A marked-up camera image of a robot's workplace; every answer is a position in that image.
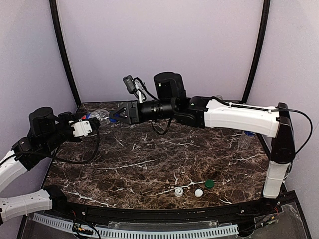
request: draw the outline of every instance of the black vertical post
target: black vertical post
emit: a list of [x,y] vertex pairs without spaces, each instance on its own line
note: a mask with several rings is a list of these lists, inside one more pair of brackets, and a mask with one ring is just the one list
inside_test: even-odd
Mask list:
[[69,59],[68,59],[68,56],[66,54],[66,49],[65,49],[65,45],[64,45],[64,41],[63,41],[63,35],[62,35],[62,30],[61,30],[61,25],[60,25],[60,20],[59,20],[58,9],[56,6],[56,0],[50,0],[50,8],[51,8],[51,14],[52,14],[55,35],[56,35],[56,39],[57,39],[57,42],[59,45],[64,70],[65,70],[66,76],[68,78],[68,82],[69,82],[75,103],[76,103],[77,107],[79,107],[82,103],[81,103],[81,99],[80,99],[78,90],[76,89],[75,81],[74,81],[73,74],[72,74],[71,67],[70,67],[70,63],[69,63]]
[[266,26],[267,26],[267,20],[268,20],[269,7],[270,7],[270,0],[264,0],[263,12],[261,15],[261,20],[260,20],[260,27],[259,27],[259,33],[258,33],[255,53],[254,53],[253,61],[251,64],[248,80],[246,83],[246,87],[245,87],[245,91],[244,91],[241,103],[247,102],[251,87],[253,85],[253,81],[255,78],[255,74],[256,74],[256,70],[257,70],[257,66],[258,66],[258,62],[259,62],[261,49],[263,47]]

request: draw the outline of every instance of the marble table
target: marble table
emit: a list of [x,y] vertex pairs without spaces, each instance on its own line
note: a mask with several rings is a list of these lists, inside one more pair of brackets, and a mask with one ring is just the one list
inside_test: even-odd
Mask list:
[[[113,109],[118,103],[84,103],[79,112]],[[165,128],[166,120],[157,127]],[[260,198],[268,158],[257,138],[247,150],[238,149],[241,131],[197,129],[171,124],[166,135],[139,125],[102,124],[97,158],[88,165],[53,162],[45,185],[56,184],[70,202],[126,209],[182,209],[220,206]],[[58,156],[90,157],[96,137],[65,143]],[[212,189],[205,181],[215,181]],[[175,187],[184,189],[182,197]],[[202,189],[202,197],[195,190]]]

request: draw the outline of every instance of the robotic arm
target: robotic arm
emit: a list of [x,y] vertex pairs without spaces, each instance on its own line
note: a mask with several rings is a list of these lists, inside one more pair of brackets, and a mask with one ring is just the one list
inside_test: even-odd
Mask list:
[[[80,120],[80,114],[64,112],[55,116],[50,107],[42,107],[29,115],[30,131],[0,161],[0,192],[14,179],[30,171],[66,141],[80,142],[100,126],[97,118]],[[13,198],[0,198],[0,225],[7,220],[41,210],[50,210],[66,201],[57,186]]]
[[[123,80],[131,94],[135,79]],[[177,123],[197,128],[223,127],[263,134],[272,139],[272,152],[264,185],[265,198],[277,198],[287,168],[295,158],[295,145],[288,106],[257,107],[225,102],[217,97],[188,98],[182,77],[173,72],[154,76],[158,99],[128,101],[110,112],[110,117],[127,124],[175,118]]]

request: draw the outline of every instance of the plastic bottle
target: plastic bottle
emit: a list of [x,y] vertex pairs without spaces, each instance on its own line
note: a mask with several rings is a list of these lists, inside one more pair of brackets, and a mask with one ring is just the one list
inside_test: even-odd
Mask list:
[[114,122],[116,122],[115,120],[110,119],[109,115],[110,115],[110,112],[108,112],[107,110],[98,109],[98,110],[95,110],[93,112],[89,112],[89,113],[85,114],[82,117],[82,119],[84,120],[84,119],[96,117],[100,120],[101,123],[111,123],[111,122],[114,123]]
[[241,149],[248,149],[255,135],[256,133],[243,131],[242,135],[238,140],[238,147]]

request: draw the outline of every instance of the wall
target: wall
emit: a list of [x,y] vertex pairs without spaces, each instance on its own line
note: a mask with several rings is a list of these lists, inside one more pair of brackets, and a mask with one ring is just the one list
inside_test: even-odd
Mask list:
[[[276,105],[307,113],[314,135],[298,154],[286,180],[301,202],[312,237],[319,238],[319,2],[272,1],[265,42],[249,97],[250,104]],[[297,148],[309,133],[303,116],[291,113]]]
[[[76,106],[55,40],[49,1],[0,1],[0,9],[0,154],[4,157],[27,135],[29,113],[41,106],[51,106],[55,113]],[[48,165],[43,160],[0,197],[39,190]],[[16,238],[20,221],[21,217],[4,223],[0,239]]]
[[262,0],[59,0],[64,40],[84,102],[132,99],[122,78],[183,76],[189,96],[242,98]]

